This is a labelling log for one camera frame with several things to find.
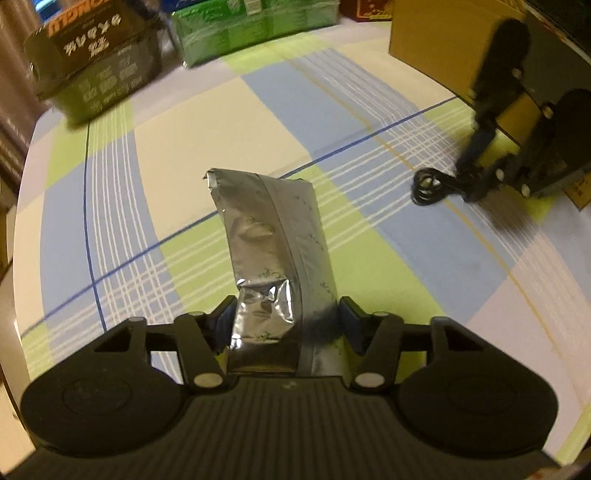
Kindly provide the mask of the green wrapped box pack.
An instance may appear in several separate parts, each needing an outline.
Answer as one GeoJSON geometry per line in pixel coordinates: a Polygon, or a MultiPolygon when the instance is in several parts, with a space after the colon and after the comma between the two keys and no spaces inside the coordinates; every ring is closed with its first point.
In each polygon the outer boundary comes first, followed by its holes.
{"type": "Polygon", "coordinates": [[[283,36],[335,25],[338,1],[178,1],[162,6],[187,67],[283,36]]]}

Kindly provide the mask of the silver foil pouch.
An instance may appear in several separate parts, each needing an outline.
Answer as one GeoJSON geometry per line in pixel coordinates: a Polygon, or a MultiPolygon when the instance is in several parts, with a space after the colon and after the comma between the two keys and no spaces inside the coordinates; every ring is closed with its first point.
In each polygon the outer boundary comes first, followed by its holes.
{"type": "Polygon", "coordinates": [[[228,169],[206,179],[238,288],[229,370],[344,375],[338,292],[314,187],[228,169]]]}

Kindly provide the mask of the checkered tablecloth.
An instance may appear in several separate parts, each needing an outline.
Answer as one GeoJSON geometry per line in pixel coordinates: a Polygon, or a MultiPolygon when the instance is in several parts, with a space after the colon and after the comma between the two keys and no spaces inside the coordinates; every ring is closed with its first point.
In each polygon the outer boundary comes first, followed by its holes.
{"type": "Polygon", "coordinates": [[[315,186],[339,293],[425,323],[446,315],[543,376],[547,451],[590,435],[590,213],[565,196],[411,199],[449,169],[469,107],[388,51],[386,24],[334,27],[165,75],[91,123],[38,121],[17,203],[15,327],[29,378],[119,321],[208,310],[235,292],[204,176],[315,186]]]}

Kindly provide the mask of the beige curtain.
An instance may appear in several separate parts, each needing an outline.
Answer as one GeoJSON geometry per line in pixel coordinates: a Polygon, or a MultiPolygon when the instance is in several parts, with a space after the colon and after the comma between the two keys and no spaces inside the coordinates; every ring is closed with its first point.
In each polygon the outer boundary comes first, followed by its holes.
{"type": "Polygon", "coordinates": [[[19,188],[32,134],[46,111],[34,92],[24,41],[41,26],[29,1],[1,3],[1,176],[19,188]]]}

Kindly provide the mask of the dark red gift box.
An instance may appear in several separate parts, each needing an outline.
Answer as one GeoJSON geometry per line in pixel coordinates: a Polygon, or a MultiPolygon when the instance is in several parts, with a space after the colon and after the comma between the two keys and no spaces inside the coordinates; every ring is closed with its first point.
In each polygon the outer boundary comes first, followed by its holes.
{"type": "Polygon", "coordinates": [[[341,0],[339,11],[356,22],[390,21],[393,0],[341,0]]]}

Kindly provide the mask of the brown cardboard box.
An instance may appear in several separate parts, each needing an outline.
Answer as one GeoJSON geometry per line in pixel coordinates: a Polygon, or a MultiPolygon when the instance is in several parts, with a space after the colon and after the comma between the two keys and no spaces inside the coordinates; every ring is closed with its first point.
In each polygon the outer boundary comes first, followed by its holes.
{"type": "MultiPolygon", "coordinates": [[[[398,1],[390,53],[466,101],[473,108],[475,127],[472,86],[491,37],[501,21],[523,19],[526,2],[398,1]]],[[[489,167],[504,155],[517,153],[538,116],[528,97],[506,110],[497,120],[496,137],[481,157],[481,165],[489,167]]],[[[415,174],[412,196],[417,204],[431,205],[450,195],[461,196],[455,172],[423,168],[415,174]]]]}

